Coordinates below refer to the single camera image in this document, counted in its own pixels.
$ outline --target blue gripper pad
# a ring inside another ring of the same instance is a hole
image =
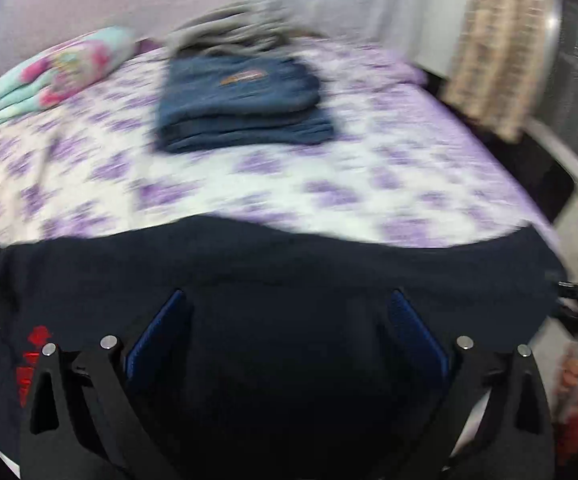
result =
[[[440,386],[449,375],[449,358],[404,295],[396,290],[389,303],[389,320],[402,351],[429,386]]]
[[[124,361],[126,386],[137,392],[148,388],[162,361],[179,338],[188,333],[192,307],[184,292],[176,290],[151,320]]]

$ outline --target wall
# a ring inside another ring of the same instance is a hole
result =
[[[447,76],[469,0],[426,0],[416,63]]]

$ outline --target white bedsheet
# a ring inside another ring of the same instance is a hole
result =
[[[339,137],[320,146],[152,148],[162,52],[0,127],[0,244],[99,236],[200,213],[296,232],[440,247],[546,222],[420,75],[375,48],[304,41]]]

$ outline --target folded clothes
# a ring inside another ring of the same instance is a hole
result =
[[[286,54],[293,27],[270,3],[241,2],[212,10],[169,33],[164,43],[172,56],[183,51],[254,56]]]
[[[131,31],[110,27],[53,46],[0,77],[0,124],[51,108],[108,75],[134,52]]]
[[[242,144],[317,144],[334,136],[319,101],[318,78],[293,59],[173,59],[158,108],[158,147],[177,153]]]

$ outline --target red logo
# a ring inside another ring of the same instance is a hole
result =
[[[31,387],[31,380],[34,378],[35,364],[38,362],[40,350],[47,344],[51,333],[45,326],[37,326],[29,334],[27,340],[34,346],[35,351],[24,352],[24,358],[27,366],[19,366],[16,368],[16,382],[18,383],[18,395],[20,397],[20,405],[24,408],[26,404],[26,396],[29,394],[29,387]]]

